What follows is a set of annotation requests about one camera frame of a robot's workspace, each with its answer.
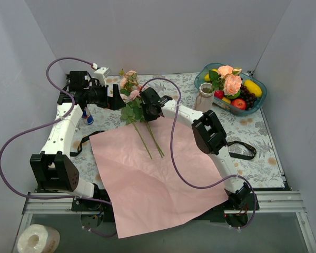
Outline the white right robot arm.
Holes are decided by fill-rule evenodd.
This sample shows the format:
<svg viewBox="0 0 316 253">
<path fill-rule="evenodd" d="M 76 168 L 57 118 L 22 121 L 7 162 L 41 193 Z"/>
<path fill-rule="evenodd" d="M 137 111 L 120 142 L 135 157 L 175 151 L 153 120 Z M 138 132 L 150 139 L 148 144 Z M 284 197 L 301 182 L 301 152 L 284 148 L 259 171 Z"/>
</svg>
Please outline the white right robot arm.
<svg viewBox="0 0 316 253">
<path fill-rule="evenodd" d="M 254 198 L 254 207 L 257 207 L 256 194 L 251 184 L 234 171 L 226 132 L 213 111 L 200 112 L 180 105 L 169 96 L 160 97 L 151 87 L 140 91 L 140 97 L 143 100 L 142 107 L 146 120 L 152 121 L 159 117 L 173 119 L 170 135 L 171 160 L 177 175 L 184 183 L 194 189 L 209 189 L 223 182 L 231 208 L 238 210 L 245 206 L 250 194 Z M 200 187 L 187 182 L 182 177 L 173 156 L 173 135 L 177 122 L 192 129 L 197 147 L 211 158 L 222 178 L 220 181 Z"/>
</svg>

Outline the single pink flower stem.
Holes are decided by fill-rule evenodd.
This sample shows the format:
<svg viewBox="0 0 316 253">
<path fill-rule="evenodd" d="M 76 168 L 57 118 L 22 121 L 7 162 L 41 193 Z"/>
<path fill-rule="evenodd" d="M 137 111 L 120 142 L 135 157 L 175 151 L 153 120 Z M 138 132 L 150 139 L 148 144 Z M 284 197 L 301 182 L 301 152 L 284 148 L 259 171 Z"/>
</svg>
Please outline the single pink flower stem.
<svg viewBox="0 0 316 253">
<path fill-rule="evenodd" d="M 223 91 L 224 95 L 228 96 L 236 95 L 242 86 L 241 72 L 241 68 L 229 65 L 220 66 L 216 70 L 209 70 L 210 91 Z"/>
</svg>

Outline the pink artificial flower bouquet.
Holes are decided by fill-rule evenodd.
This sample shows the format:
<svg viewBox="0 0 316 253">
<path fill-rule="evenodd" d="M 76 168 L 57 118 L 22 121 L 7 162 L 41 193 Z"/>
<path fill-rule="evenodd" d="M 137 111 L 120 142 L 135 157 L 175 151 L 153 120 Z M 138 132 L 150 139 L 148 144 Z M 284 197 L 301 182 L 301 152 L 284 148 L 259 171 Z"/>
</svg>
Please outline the pink artificial flower bouquet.
<svg viewBox="0 0 316 253">
<path fill-rule="evenodd" d="M 121 98 L 125 102 L 125 107 L 121 109 L 121 120 L 125 121 L 126 125 L 131 124 L 134 126 L 150 159 L 153 159 L 143 136 L 137 127 L 137 123 L 144 122 L 142 99 L 140 97 L 140 90 L 142 87 L 139 84 L 137 72 L 134 70 L 125 72 L 121 69 L 119 75 L 122 77 L 120 82 Z"/>
</svg>

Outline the purple wrapping paper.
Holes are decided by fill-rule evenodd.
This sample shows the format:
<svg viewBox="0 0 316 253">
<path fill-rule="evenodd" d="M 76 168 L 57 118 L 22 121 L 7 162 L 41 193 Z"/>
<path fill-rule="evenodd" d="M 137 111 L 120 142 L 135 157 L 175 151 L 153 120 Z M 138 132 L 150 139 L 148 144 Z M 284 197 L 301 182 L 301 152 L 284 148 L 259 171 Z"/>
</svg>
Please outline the purple wrapping paper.
<svg viewBox="0 0 316 253">
<path fill-rule="evenodd" d="M 154 155 L 150 159 L 132 125 L 90 139 L 112 203 L 119 238 L 182 225 L 228 198 L 222 183 L 209 189 L 194 189 L 180 179 L 170 154 L 172 124 L 166 118 L 150 123 L 164 158 Z M 202 187 L 220 181 L 212 160 L 196 146 L 192 130 L 180 123 L 174 129 L 173 156 L 187 182 Z"/>
</svg>

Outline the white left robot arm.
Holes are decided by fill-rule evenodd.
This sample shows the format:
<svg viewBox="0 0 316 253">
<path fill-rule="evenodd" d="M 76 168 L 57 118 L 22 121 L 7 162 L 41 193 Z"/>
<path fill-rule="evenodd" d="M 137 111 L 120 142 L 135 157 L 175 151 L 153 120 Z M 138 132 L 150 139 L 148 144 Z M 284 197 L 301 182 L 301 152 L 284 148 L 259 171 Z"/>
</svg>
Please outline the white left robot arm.
<svg viewBox="0 0 316 253">
<path fill-rule="evenodd" d="M 71 162 L 71 143 L 87 105 L 95 104 L 114 111 L 125 107 L 118 85 L 113 85 L 112 96 L 108 94 L 106 77 L 109 73 L 110 69 L 99 68 L 89 80 L 85 71 L 70 72 L 68 89 L 62 90 L 57 100 L 57 122 L 40 153 L 30 158 L 39 188 L 84 197 L 83 204 L 91 211 L 101 206 L 102 199 L 94 193 L 95 185 L 82 179 Z"/>
</svg>

